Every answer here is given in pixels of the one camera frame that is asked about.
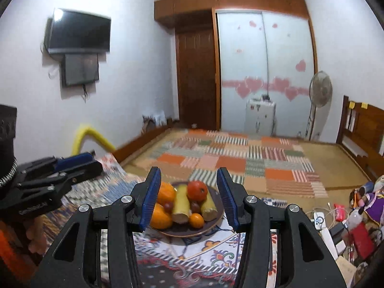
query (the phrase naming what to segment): brown door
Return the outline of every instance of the brown door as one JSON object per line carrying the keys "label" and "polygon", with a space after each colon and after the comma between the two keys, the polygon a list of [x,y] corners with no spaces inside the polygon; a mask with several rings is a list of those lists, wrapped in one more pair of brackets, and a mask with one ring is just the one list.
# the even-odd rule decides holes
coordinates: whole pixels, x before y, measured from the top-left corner
{"label": "brown door", "polygon": [[216,129],[215,48],[213,28],[176,33],[180,121]]}

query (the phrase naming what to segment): yellow foam tube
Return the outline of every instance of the yellow foam tube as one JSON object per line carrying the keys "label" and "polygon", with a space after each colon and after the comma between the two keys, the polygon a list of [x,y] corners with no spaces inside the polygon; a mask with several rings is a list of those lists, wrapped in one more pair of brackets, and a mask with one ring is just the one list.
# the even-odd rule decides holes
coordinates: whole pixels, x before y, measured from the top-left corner
{"label": "yellow foam tube", "polygon": [[104,136],[102,136],[98,131],[96,131],[91,126],[80,126],[76,132],[74,142],[72,145],[72,156],[80,154],[81,144],[85,136],[92,136],[102,148],[107,152],[113,152],[116,148],[108,141]]}

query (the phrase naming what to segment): mini refrigerator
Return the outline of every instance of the mini refrigerator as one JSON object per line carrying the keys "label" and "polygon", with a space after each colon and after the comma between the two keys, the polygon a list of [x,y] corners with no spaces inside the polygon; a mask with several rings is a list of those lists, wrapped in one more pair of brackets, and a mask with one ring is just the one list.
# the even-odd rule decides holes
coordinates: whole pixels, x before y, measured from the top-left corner
{"label": "mini refrigerator", "polygon": [[276,103],[250,99],[245,108],[244,132],[271,136],[275,126]]}

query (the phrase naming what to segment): standing fan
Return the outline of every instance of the standing fan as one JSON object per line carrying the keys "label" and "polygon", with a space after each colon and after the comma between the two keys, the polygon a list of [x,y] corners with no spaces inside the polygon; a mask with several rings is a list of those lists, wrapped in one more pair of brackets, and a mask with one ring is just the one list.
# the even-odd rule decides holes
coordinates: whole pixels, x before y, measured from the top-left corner
{"label": "standing fan", "polygon": [[310,100],[312,104],[311,104],[310,116],[308,118],[307,131],[305,133],[305,136],[307,137],[308,129],[309,127],[311,127],[309,139],[311,139],[311,136],[312,136],[313,121],[314,121],[314,116],[316,114],[316,108],[321,108],[325,106],[331,100],[331,98],[332,98],[331,79],[329,75],[327,75],[324,71],[319,71],[312,77],[312,80],[310,83]]}

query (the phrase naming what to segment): brown plate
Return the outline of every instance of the brown plate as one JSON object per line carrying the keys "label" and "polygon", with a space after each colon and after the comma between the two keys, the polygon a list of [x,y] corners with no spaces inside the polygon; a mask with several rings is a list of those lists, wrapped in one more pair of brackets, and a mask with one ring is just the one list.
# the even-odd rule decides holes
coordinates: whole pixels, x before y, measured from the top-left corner
{"label": "brown plate", "polygon": [[[188,184],[188,182],[176,182],[171,183],[173,187],[177,188],[180,184]],[[204,226],[202,228],[193,228],[188,223],[185,224],[177,224],[173,223],[173,225],[169,228],[166,228],[164,230],[158,230],[160,233],[171,236],[171,237],[193,237],[198,236],[200,234],[203,234],[207,231],[209,231],[211,228],[213,228],[217,222],[221,219],[221,217],[224,214],[224,207],[221,202],[220,194],[217,190],[214,188],[207,186],[209,193],[212,196],[212,200],[215,203],[216,209],[217,209],[217,218],[210,221],[210,222],[204,222]]]}

